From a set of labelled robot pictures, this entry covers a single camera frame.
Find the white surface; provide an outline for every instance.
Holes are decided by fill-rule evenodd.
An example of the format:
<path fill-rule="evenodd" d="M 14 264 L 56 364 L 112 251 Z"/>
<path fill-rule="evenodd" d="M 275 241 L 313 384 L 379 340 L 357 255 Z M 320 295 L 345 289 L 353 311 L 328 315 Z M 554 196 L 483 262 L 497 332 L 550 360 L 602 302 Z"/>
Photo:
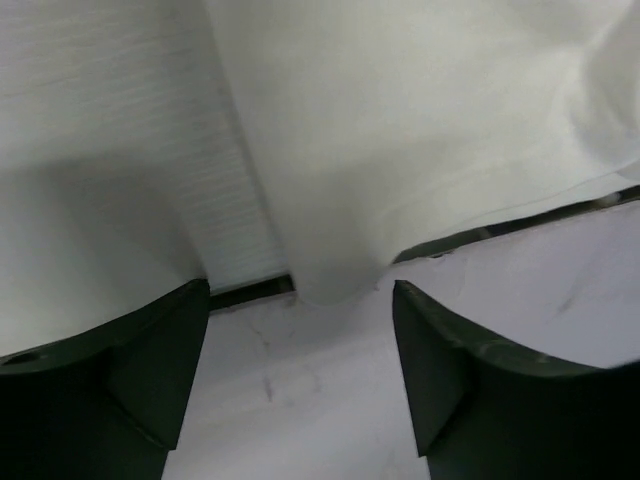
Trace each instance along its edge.
<path fill-rule="evenodd" d="M 298 291 L 632 183 L 640 3 L 207 0 Z"/>
<path fill-rule="evenodd" d="M 138 308 L 200 262 L 213 289 L 286 270 L 210 36 L 199 0 L 0 2 L 0 356 Z"/>
<path fill-rule="evenodd" d="M 640 358 L 639 240 L 636 202 L 396 266 L 340 306 L 286 296 L 213 316 L 164 480 L 428 478 L 394 279 L 524 345 L 609 367 Z"/>

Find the white towel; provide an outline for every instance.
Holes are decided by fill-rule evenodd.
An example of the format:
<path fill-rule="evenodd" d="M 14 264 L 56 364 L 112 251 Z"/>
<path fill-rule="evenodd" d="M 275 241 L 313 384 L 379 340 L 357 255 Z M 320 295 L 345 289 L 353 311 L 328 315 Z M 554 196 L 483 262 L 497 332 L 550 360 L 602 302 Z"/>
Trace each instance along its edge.
<path fill-rule="evenodd" d="M 208 5 L 309 301 L 353 293 L 405 248 L 640 179 L 637 2 Z"/>

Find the white cloth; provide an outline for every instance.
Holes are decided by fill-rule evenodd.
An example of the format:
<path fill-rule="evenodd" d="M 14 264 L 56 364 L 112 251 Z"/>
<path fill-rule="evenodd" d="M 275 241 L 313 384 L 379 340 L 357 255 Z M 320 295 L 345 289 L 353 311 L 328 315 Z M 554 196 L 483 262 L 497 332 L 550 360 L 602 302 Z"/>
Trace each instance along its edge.
<path fill-rule="evenodd" d="M 631 0 L 210 0 L 301 295 L 637 183 Z"/>

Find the black plastic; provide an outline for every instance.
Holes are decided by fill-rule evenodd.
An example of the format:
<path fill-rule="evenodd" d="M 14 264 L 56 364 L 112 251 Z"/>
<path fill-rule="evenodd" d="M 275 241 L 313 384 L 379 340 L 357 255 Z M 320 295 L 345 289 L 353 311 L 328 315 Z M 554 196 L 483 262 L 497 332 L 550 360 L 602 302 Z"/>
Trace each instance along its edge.
<path fill-rule="evenodd" d="M 637 477 L 640 362 L 597 369 L 545 355 L 409 282 L 396 283 L 393 317 L 432 480 Z"/>
<path fill-rule="evenodd" d="M 0 359 L 0 478 L 159 480 L 206 331 L 194 280 L 96 329 Z"/>

